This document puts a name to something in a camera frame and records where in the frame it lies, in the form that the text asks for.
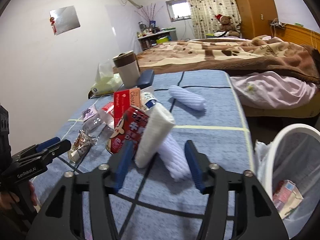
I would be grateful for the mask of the person left hand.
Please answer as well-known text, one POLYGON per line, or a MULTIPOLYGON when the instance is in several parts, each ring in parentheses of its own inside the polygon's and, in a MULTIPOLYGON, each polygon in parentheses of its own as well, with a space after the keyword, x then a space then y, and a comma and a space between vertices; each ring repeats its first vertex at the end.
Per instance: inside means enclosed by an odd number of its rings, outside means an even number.
MULTIPOLYGON (((28 187, 30 191, 30 200, 33 206, 37 206, 37 196, 35 193, 35 186, 31 181, 28 182, 28 187)), ((1 211, 8 211, 12 209, 12 205, 16 204, 20 199, 14 193, 1 192, 0 196, 0 207, 1 211)))

